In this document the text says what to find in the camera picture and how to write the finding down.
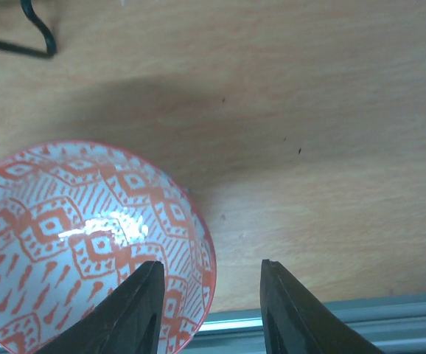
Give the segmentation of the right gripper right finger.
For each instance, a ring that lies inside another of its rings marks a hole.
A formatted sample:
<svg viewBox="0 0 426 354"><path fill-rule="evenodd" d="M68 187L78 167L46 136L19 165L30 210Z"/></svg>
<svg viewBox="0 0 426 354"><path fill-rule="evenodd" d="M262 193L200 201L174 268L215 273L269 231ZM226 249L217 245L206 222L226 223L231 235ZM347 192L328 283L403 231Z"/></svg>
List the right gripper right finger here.
<svg viewBox="0 0 426 354"><path fill-rule="evenodd" d="M263 260L260 306L267 353L381 353L281 263Z"/></svg>

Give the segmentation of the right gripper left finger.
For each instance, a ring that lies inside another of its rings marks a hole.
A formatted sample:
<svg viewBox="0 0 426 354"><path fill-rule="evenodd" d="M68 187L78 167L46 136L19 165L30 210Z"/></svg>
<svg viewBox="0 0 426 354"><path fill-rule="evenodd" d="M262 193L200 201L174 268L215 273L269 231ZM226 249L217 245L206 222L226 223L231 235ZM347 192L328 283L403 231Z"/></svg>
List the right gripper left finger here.
<svg viewBox="0 0 426 354"><path fill-rule="evenodd" d="M147 261L38 353L156 353L163 303L163 264Z"/></svg>

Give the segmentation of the red bottom bowl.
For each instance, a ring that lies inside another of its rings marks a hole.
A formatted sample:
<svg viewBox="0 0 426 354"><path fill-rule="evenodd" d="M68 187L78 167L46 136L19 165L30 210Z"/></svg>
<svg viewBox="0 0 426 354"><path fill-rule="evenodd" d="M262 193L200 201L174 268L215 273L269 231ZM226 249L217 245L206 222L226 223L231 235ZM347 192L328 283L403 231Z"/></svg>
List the red bottom bowl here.
<svg viewBox="0 0 426 354"><path fill-rule="evenodd" d="M158 351L178 353L217 279L212 237L187 194L144 159L95 142L47 142L0 162L4 349L34 353L151 260L165 278Z"/></svg>

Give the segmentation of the black wire dish rack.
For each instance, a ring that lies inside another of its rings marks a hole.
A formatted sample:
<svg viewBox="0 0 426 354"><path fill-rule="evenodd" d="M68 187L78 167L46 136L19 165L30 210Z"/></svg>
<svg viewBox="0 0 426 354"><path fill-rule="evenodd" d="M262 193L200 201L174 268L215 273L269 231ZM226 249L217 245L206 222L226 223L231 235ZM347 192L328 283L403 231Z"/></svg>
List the black wire dish rack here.
<svg viewBox="0 0 426 354"><path fill-rule="evenodd" d="M44 1L0 1L0 52L48 60L57 41Z"/></svg>

